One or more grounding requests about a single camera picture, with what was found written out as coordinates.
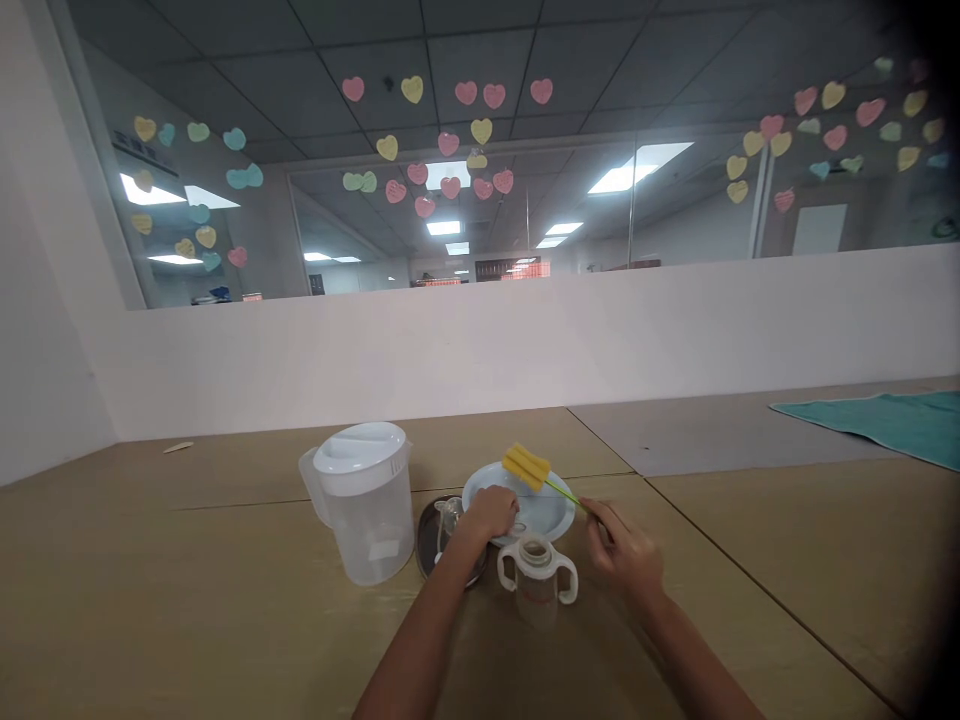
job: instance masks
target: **yellow paper heart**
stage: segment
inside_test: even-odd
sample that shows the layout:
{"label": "yellow paper heart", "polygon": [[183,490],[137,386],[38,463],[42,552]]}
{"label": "yellow paper heart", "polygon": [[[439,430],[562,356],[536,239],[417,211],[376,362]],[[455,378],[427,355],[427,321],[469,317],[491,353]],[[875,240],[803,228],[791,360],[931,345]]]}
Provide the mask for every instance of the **yellow paper heart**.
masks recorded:
{"label": "yellow paper heart", "polygon": [[493,123],[490,122],[489,118],[474,120],[470,123],[470,132],[473,133],[473,137],[478,143],[486,145],[487,140],[493,135]]}
{"label": "yellow paper heart", "polygon": [[153,136],[157,134],[157,124],[153,120],[148,120],[139,115],[133,119],[133,129],[137,131],[137,136],[144,142],[150,142],[153,140]]}
{"label": "yellow paper heart", "polygon": [[910,93],[903,101],[903,114],[907,117],[913,117],[927,104],[927,91],[917,90]]}
{"label": "yellow paper heart", "polygon": [[393,135],[377,140],[377,152],[386,160],[396,160],[398,149],[397,139]]}
{"label": "yellow paper heart", "polygon": [[204,225],[202,228],[198,228],[197,232],[194,234],[197,236],[197,242],[207,249],[212,248],[217,244],[217,231],[209,225]]}
{"label": "yellow paper heart", "polygon": [[141,235],[149,235],[153,231],[153,218],[146,213],[137,213],[130,216],[130,222]]}
{"label": "yellow paper heart", "polygon": [[832,107],[836,107],[846,94],[846,85],[833,81],[828,82],[823,88],[823,95],[820,96],[823,101],[823,109],[829,110]]}
{"label": "yellow paper heart", "polygon": [[751,130],[743,136],[743,149],[747,152],[747,157],[753,157],[763,147],[763,135]]}
{"label": "yellow paper heart", "polygon": [[738,177],[743,175],[743,171],[746,169],[746,158],[742,158],[739,155],[731,155],[727,158],[727,177],[729,177],[731,180],[736,180]]}
{"label": "yellow paper heart", "polygon": [[909,170],[914,165],[916,165],[917,160],[920,159],[920,148],[918,147],[905,147],[900,148],[900,152],[897,153],[897,170],[903,172],[904,170]]}
{"label": "yellow paper heart", "polygon": [[407,100],[416,105],[423,97],[423,78],[419,75],[404,78],[400,83],[400,92]]}
{"label": "yellow paper heart", "polygon": [[923,139],[933,145],[943,137],[943,118],[937,118],[923,126]]}
{"label": "yellow paper heart", "polygon": [[773,153],[774,157],[780,157],[787,150],[790,149],[790,145],[793,143],[793,134],[790,132],[778,133],[774,135],[770,140],[770,151]]}
{"label": "yellow paper heart", "polygon": [[741,180],[740,182],[730,183],[727,185],[727,195],[729,195],[730,199],[733,200],[737,205],[743,202],[749,191],[750,186],[747,185],[746,180]]}

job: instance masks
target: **ceiling light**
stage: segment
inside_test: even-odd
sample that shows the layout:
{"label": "ceiling light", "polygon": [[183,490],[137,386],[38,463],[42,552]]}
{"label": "ceiling light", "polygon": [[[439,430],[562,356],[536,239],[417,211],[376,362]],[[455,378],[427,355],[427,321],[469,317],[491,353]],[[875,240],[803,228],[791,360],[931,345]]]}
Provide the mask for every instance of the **ceiling light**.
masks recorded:
{"label": "ceiling light", "polygon": [[167,205],[174,202],[186,202],[179,195],[174,195],[158,187],[150,188],[150,192],[145,193],[137,187],[132,177],[123,173],[120,173],[120,182],[123,183],[123,190],[127,193],[127,200],[134,205]]}
{"label": "ceiling light", "polygon": [[600,182],[587,191],[588,195],[598,193],[623,192],[629,190],[647,175],[663,167],[682,153],[693,143],[663,143],[661,145],[644,145],[637,150],[636,169],[634,160],[630,158],[621,167],[613,168],[600,178]]}
{"label": "ceiling light", "polygon": [[427,230],[430,231],[431,235],[459,235],[460,221],[451,220],[449,222],[427,223]]}
{"label": "ceiling light", "polygon": [[171,265],[203,265],[203,260],[185,258],[182,255],[154,255],[151,260],[170,263]]}
{"label": "ceiling light", "polygon": [[581,225],[583,223],[558,223],[547,230],[547,235],[569,235]]}

